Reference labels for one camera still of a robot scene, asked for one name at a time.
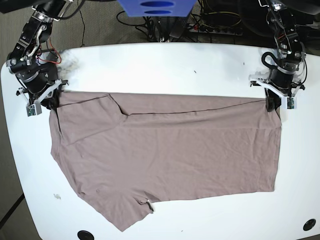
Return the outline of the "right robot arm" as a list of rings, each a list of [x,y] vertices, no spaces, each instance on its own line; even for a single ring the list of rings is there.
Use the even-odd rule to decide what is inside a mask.
[[[71,6],[70,0],[2,0],[3,14],[32,7],[34,10],[24,25],[21,35],[8,55],[6,65],[15,75],[21,88],[17,95],[26,97],[27,113],[38,115],[41,107],[55,110],[59,106],[59,95],[66,80],[58,77],[54,61],[40,60],[41,46],[51,36],[53,22],[62,20]]]

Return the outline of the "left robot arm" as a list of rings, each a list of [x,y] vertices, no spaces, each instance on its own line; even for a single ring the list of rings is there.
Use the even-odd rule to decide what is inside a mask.
[[[297,72],[308,75],[306,48],[301,42],[293,10],[307,15],[320,13],[318,0],[268,0],[267,24],[274,32],[276,54],[265,52],[261,56],[262,64],[268,68],[265,74],[250,75],[250,85],[263,87],[265,107],[268,112],[284,107],[287,110],[297,108],[296,95],[305,90],[306,78]]]

